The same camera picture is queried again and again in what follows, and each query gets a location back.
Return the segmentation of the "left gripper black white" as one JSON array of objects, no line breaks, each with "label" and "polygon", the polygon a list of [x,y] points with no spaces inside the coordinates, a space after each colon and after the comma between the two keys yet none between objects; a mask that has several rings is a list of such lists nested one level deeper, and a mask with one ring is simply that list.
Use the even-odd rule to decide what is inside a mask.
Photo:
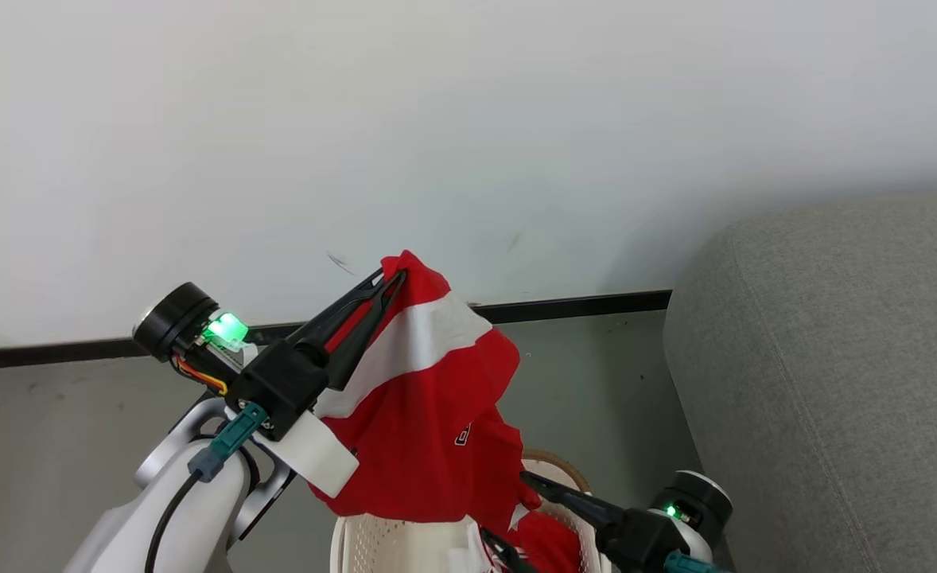
[{"label": "left gripper black white", "polygon": [[[313,414],[313,406],[325,389],[346,388],[405,282],[406,271],[396,271],[388,279],[382,268],[377,269],[288,335],[287,341],[268,345],[230,384],[226,396],[230,409],[239,412],[256,403],[267,414],[255,441],[327,497],[341,493],[359,462]],[[346,326],[351,329],[328,356],[321,345]]]}]

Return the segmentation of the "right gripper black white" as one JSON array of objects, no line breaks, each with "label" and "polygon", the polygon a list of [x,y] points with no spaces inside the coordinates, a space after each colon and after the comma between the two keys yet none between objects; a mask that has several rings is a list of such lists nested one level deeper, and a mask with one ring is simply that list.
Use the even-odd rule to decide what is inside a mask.
[{"label": "right gripper black white", "polygon": [[[520,471],[519,477],[544,501],[563,505],[592,526],[596,530],[597,548],[621,572],[665,572],[665,563],[672,552],[687,554],[690,550],[676,526],[676,519],[668,515],[624,510],[531,471]],[[491,561],[506,572],[538,572],[519,554],[515,545],[489,529],[480,529],[480,540]]]}]

